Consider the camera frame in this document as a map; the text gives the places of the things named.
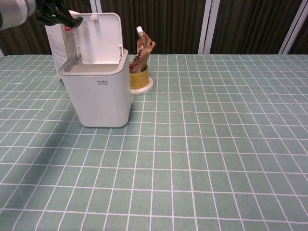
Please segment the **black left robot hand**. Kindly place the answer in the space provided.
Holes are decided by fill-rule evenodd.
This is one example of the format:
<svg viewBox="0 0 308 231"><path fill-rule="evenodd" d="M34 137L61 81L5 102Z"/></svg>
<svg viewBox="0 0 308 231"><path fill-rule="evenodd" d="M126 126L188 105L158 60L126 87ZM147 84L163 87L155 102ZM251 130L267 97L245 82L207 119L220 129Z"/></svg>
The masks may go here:
<svg viewBox="0 0 308 231"><path fill-rule="evenodd" d="M66 8L62 0L36 0L36 11L39 23L45 26L63 24L67 27L77 28L81 25L83 17L74 18Z"/></svg>

